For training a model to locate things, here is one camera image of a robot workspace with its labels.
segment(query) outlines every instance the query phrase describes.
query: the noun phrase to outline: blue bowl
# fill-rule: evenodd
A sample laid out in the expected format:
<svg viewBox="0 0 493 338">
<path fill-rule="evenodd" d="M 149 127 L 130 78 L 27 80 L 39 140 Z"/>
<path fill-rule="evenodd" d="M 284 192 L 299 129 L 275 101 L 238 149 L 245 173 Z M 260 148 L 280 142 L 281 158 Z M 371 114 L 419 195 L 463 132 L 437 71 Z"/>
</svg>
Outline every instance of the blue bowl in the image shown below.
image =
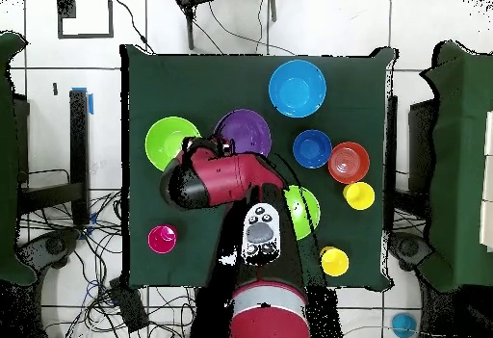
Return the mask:
<svg viewBox="0 0 493 338">
<path fill-rule="evenodd" d="M 319 130 L 306 130 L 299 134 L 293 143 L 293 154 L 300 165 L 317 169 L 328 161 L 332 143 L 327 134 Z"/>
<path fill-rule="evenodd" d="M 274 107 L 287 117 L 307 117 L 325 99 L 327 87 L 322 72 L 306 61 L 290 61 L 273 73 L 269 96 Z"/>
</svg>

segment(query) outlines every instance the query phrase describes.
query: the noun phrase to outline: purple bowl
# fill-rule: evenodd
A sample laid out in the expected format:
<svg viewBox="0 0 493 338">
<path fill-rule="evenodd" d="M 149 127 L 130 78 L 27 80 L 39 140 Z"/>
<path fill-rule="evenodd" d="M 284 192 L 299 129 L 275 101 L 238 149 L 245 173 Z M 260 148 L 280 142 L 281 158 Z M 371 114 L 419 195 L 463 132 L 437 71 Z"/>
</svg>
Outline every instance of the purple bowl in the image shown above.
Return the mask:
<svg viewBox="0 0 493 338">
<path fill-rule="evenodd" d="M 235 141 L 235 151 L 256 152 L 267 156 L 271 151 L 269 125 L 257 113 L 240 109 L 224 116 L 214 129 L 226 139 Z"/>
</svg>

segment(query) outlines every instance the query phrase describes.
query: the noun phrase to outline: green bowl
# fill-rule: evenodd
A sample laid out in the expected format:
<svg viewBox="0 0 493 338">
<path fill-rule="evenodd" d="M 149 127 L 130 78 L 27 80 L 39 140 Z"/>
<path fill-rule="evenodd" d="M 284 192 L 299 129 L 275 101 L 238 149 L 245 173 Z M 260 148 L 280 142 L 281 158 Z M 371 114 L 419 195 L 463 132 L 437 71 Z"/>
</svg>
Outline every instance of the green bowl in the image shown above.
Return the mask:
<svg viewBox="0 0 493 338">
<path fill-rule="evenodd" d="M 313 222 L 313 228 L 315 229 L 320 222 L 320 205 L 315 196 L 305 188 L 301 187 L 303 196 L 308 204 L 308 211 L 310 211 L 310 218 Z M 284 191 L 284 197 L 288 203 L 289 212 L 291 213 L 291 221 L 295 227 L 295 234 L 297 240 L 307 237 L 311 233 L 310 222 L 308 221 L 308 215 L 304 208 L 304 202 L 299 194 L 299 187 L 296 185 L 290 185 L 288 191 Z"/>
<path fill-rule="evenodd" d="M 180 152 L 185 137 L 200 137 L 200 133 L 184 118 L 162 118 L 152 124 L 145 136 L 145 154 L 156 169 L 164 170 Z"/>
</svg>

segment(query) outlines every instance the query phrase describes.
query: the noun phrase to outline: pink cup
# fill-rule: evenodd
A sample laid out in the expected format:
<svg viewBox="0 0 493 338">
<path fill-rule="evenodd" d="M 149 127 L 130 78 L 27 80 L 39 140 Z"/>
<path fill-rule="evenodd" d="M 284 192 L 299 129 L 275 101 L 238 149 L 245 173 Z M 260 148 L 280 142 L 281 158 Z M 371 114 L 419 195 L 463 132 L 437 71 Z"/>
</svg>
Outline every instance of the pink cup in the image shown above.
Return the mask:
<svg viewBox="0 0 493 338">
<path fill-rule="evenodd" d="M 170 224 L 163 224 L 152 228 L 147 236 L 149 247 L 156 253 L 168 253 L 176 245 L 178 232 Z"/>
</svg>

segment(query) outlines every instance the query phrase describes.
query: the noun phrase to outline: chair wheel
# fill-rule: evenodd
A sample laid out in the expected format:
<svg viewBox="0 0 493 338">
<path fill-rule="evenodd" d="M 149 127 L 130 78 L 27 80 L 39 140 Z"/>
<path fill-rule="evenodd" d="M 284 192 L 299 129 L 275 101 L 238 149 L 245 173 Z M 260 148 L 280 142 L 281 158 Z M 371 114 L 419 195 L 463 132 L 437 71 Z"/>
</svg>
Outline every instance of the chair wheel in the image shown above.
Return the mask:
<svg viewBox="0 0 493 338">
<path fill-rule="evenodd" d="M 414 271 L 414 266 L 409 264 L 409 263 L 405 263 L 403 262 L 402 260 L 399 261 L 399 267 L 405 271 L 405 272 L 412 272 Z"/>
<path fill-rule="evenodd" d="M 61 269 L 68 263 L 68 257 L 63 257 L 58 262 L 55 262 L 51 265 L 52 269 Z"/>
</svg>

